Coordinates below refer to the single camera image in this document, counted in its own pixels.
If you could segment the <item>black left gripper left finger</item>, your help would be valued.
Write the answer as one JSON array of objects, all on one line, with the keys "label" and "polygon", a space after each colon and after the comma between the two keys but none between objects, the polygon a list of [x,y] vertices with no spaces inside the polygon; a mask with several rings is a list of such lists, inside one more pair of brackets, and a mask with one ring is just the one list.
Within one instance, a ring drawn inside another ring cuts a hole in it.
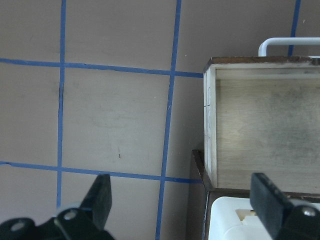
[{"label": "black left gripper left finger", "polygon": [[109,174],[96,177],[79,208],[83,210],[98,230],[104,230],[112,207],[112,188]]}]

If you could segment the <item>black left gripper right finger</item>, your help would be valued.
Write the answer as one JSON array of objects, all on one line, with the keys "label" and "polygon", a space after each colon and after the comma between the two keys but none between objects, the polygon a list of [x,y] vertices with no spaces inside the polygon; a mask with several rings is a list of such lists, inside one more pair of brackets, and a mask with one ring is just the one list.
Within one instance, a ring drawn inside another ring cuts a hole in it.
[{"label": "black left gripper right finger", "polygon": [[251,175],[250,204],[264,228],[272,238],[276,238],[293,204],[284,193],[261,172]]}]

